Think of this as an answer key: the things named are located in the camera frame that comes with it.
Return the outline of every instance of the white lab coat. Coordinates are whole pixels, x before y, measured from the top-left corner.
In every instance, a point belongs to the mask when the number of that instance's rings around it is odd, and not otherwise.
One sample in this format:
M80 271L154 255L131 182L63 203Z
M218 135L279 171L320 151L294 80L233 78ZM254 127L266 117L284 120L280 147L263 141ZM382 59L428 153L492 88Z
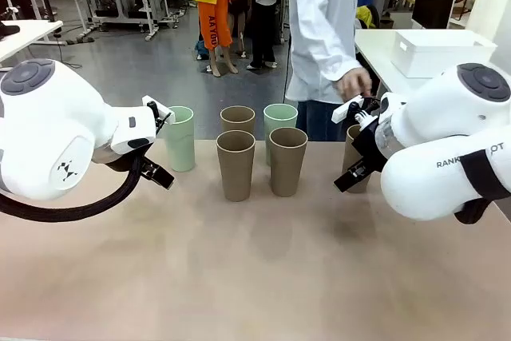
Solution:
M355 59L357 0L290 0L293 76L287 99L342 104L334 82Z

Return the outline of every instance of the orange pants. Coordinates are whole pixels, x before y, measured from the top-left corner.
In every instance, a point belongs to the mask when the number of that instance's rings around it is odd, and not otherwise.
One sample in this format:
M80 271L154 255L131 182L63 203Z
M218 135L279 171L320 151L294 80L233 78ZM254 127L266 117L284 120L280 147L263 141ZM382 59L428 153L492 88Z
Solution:
M229 47L232 43L228 24L229 0L216 0L216 4L199 2L200 32L204 45L214 50L218 45Z

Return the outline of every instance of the beige tabletop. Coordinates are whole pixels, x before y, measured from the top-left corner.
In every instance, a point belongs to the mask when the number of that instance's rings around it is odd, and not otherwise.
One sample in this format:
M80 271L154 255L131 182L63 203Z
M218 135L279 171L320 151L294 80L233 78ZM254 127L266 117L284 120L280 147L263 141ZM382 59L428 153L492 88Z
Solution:
M71 224L0 216L0 336L51 340L507 341L511 228L419 223L373 176L341 194L343 145L310 143L299 192L278 198L258 143L250 200L224 200L214 141L170 191ZM159 142L150 157L166 164ZM59 202L84 204L123 175L92 165Z

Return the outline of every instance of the jeans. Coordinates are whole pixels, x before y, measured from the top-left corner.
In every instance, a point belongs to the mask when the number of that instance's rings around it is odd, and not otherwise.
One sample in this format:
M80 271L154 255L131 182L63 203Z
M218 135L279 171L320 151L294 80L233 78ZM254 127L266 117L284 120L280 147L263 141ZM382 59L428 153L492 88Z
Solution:
M332 113L340 106L314 100L299 101L296 128L303 130L309 141L346 141L346 131L358 123L345 120L335 124Z
M263 6L252 0L252 63L262 67L263 61L275 61L273 39L275 38L275 12L277 5Z

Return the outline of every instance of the white storage box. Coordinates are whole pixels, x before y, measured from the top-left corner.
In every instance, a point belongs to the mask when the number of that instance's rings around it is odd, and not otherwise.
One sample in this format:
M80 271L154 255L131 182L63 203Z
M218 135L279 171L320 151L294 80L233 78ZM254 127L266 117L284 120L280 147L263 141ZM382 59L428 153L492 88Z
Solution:
M431 78L458 64L486 64L496 48L470 30L396 30L391 61L406 77Z

